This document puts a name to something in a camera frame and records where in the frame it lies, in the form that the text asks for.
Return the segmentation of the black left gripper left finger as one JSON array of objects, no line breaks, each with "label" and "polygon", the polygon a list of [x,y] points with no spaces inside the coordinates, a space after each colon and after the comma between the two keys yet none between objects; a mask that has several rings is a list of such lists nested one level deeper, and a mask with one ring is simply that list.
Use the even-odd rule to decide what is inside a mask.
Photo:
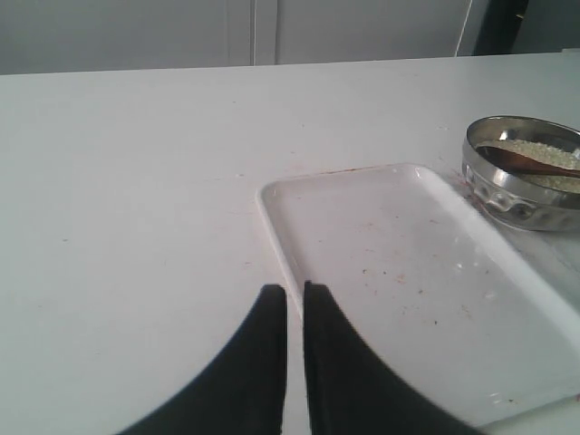
[{"label": "black left gripper left finger", "polygon": [[287,378],[287,302],[265,285],[209,365],[124,434],[279,434]]}]

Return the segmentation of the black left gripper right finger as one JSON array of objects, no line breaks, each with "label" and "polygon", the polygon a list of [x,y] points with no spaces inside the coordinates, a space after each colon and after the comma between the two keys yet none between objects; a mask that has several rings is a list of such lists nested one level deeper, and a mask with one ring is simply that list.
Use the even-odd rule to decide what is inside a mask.
[{"label": "black left gripper right finger", "polygon": [[304,283],[304,374],[313,434],[479,434],[415,391],[353,328],[326,285]]}]

